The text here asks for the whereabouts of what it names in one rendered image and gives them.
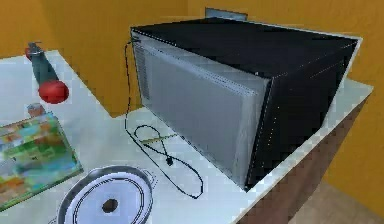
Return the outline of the black and silver microwave oven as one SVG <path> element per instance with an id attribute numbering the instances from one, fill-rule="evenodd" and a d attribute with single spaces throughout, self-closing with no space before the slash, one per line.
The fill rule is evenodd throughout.
<path id="1" fill-rule="evenodd" d="M 245 191 L 323 126 L 362 43 L 218 17 L 130 34 L 143 105 Z"/>

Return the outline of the white worktop cabinet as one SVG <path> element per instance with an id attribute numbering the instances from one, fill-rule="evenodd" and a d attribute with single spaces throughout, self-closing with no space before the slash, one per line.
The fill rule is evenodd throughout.
<path id="1" fill-rule="evenodd" d="M 347 121 L 352 111 L 372 91 L 369 85 L 345 80 L 321 129 L 249 192 L 244 192 L 191 145 L 172 136 L 170 129 L 147 109 L 141 108 L 125 117 L 110 117 L 59 52 L 49 51 L 46 56 L 58 76 L 68 85 L 70 97 L 62 104 L 47 105 L 45 108 L 59 118 L 83 168 L 91 170 L 110 164 L 133 165 L 156 176 L 150 224 L 235 224 L 305 155 L 329 137 L 337 125 Z M 140 124 L 157 128 L 166 135 L 167 150 L 189 163 L 188 168 L 175 165 L 170 171 L 176 180 L 199 193 L 199 198 L 192 199 L 179 192 L 163 176 L 167 166 L 161 156 L 143 153 L 132 141 L 130 136 Z"/>

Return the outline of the grey bottle with red cap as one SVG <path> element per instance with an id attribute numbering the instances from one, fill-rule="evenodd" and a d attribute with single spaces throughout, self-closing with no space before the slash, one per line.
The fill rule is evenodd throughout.
<path id="1" fill-rule="evenodd" d="M 32 63 L 34 77 L 38 83 L 40 98 L 49 104 L 59 104 L 69 97 L 69 89 L 62 82 L 51 63 L 48 61 L 45 51 L 38 42 L 29 42 L 25 49 L 26 57 Z"/>

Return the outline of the colourful green box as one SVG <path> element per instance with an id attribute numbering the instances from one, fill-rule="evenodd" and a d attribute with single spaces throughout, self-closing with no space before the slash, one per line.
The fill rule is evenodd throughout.
<path id="1" fill-rule="evenodd" d="M 83 172 L 58 118 L 39 103 L 27 110 L 0 127 L 0 212 Z"/>

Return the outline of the grey wall socket plate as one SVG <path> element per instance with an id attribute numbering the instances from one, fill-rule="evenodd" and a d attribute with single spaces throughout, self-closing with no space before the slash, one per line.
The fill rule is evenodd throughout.
<path id="1" fill-rule="evenodd" d="M 246 21 L 248 18 L 248 15 L 246 13 L 206 7 L 205 17 L 206 18 L 217 17 L 217 18 L 224 18 L 224 19 Z"/>

